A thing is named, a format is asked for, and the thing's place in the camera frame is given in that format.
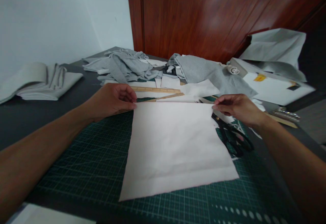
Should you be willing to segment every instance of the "light gray cloth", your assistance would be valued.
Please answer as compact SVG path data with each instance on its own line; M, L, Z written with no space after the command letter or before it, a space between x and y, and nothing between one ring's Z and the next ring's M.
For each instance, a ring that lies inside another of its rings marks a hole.
M82 76L80 73L67 72L65 67L58 64L25 64L0 86L0 104L15 95L24 100L58 100Z
M152 70L153 66L144 63L140 59L148 59L143 52L136 52L131 49L120 49L118 51L108 51L105 53L107 57L86 58L89 64L84 65L86 71L98 71L106 69L106 76L99 76L99 80L116 80L119 83L128 83L129 81L137 81L139 78L150 80L155 77L161 78L162 72Z
M261 61L257 66L264 71L295 81L307 81L298 65L306 40L305 33L278 28L251 36L251 44L241 54L240 59Z
M167 64L179 65L187 83L198 83L209 79L220 90L221 93L217 94L218 96L243 93L252 98L257 94L242 77L230 74L217 62L192 55L174 54Z

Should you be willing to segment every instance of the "cardboard box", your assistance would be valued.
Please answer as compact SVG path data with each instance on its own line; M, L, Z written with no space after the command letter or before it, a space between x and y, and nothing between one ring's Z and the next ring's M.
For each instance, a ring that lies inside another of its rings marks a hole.
M267 102L287 105L313 91L315 88L304 82L295 82L288 78L265 72L241 59L232 58L230 65L239 69L241 76L258 94L254 96Z

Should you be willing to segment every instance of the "metal tool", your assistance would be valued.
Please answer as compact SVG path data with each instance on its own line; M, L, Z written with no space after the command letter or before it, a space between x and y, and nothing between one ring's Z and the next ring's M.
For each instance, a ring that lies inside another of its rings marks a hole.
M241 148L244 148L247 152L253 151L254 145L249 140L249 138L246 137L245 134L240 132L239 130L229 126L227 123L225 123L223 120L221 120L218 116L216 116L214 113L212 114L213 120L215 120L220 127L221 134L222 134L222 142L228 149L229 153L234 155L235 157L241 157L243 156L243 151ZM232 133L229 133L230 137L233 135L233 140L230 140L226 134L225 131L229 131Z
M272 111L271 114L292 122L300 122L300 116L295 113L286 111L285 107L279 107L277 110Z

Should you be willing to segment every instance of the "brown wooden cabinet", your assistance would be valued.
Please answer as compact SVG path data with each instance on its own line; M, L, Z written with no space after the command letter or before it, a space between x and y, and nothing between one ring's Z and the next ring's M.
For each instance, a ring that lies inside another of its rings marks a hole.
M248 34L297 30L325 0L129 0L134 48L163 58L192 54L226 63Z

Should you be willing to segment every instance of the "person's right hand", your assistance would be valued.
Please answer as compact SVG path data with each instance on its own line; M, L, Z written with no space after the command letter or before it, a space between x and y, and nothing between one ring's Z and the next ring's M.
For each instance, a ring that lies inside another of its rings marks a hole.
M213 109L227 116L234 116L249 127L260 126L269 117L244 94L222 95L214 102Z

